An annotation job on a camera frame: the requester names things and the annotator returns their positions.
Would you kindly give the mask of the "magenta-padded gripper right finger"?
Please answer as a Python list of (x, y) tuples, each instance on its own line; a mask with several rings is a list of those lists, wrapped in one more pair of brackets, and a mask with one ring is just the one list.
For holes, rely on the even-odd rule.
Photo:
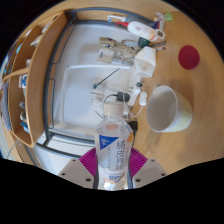
[(140, 188), (166, 176), (166, 171), (155, 159), (147, 159), (132, 148), (129, 158), (127, 185), (129, 189)]

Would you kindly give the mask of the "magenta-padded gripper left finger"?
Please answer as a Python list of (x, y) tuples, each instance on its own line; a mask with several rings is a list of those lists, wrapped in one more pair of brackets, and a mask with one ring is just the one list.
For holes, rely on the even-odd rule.
[(81, 187), (97, 189), (99, 174), (96, 149), (92, 148), (79, 159), (72, 158), (58, 176)]

